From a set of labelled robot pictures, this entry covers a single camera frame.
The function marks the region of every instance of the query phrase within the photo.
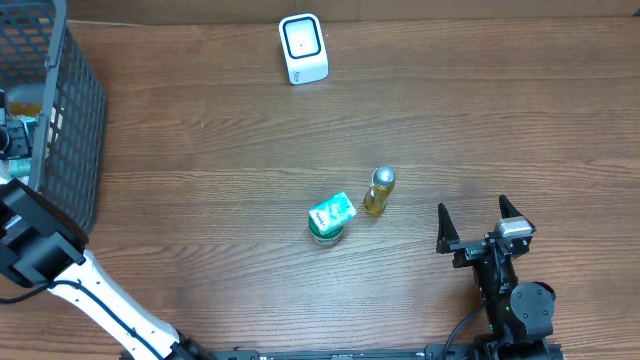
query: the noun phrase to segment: silver bottle cap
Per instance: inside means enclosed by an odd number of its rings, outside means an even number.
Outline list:
[[[393,186],[396,183],[396,174],[390,166],[380,166],[373,174],[373,182],[380,186]]]

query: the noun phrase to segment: gray basket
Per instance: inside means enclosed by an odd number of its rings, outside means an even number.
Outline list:
[[[65,0],[0,1],[0,88],[25,89],[40,99],[29,187],[89,232],[96,220],[107,105],[66,18]]]

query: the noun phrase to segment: yellow bottle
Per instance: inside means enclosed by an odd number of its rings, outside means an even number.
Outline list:
[[[364,209],[373,216],[379,216],[387,206],[387,198],[396,185],[396,175],[389,166],[381,166],[371,175],[369,191],[364,196]]]

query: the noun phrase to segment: wooden surface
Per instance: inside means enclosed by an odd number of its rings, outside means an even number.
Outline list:
[[[110,274],[211,349],[442,343],[479,294],[435,253],[437,204],[472,239],[504,193],[539,229],[515,267],[558,294],[551,341],[640,357],[640,21],[324,30],[329,79],[300,87],[275,25],[74,30],[109,95],[90,246]],[[384,215],[311,242],[307,209],[359,204],[379,164],[398,173]],[[52,296],[0,307],[2,359],[120,349]]]
[[[72,19],[129,24],[631,16],[640,0],[69,0]]]

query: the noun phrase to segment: plastic basket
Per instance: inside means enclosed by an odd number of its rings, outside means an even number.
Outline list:
[[[107,104],[66,18],[64,0],[0,2],[0,88],[33,88],[27,91],[41,98],[28,185],[89,232],[96,220]]]

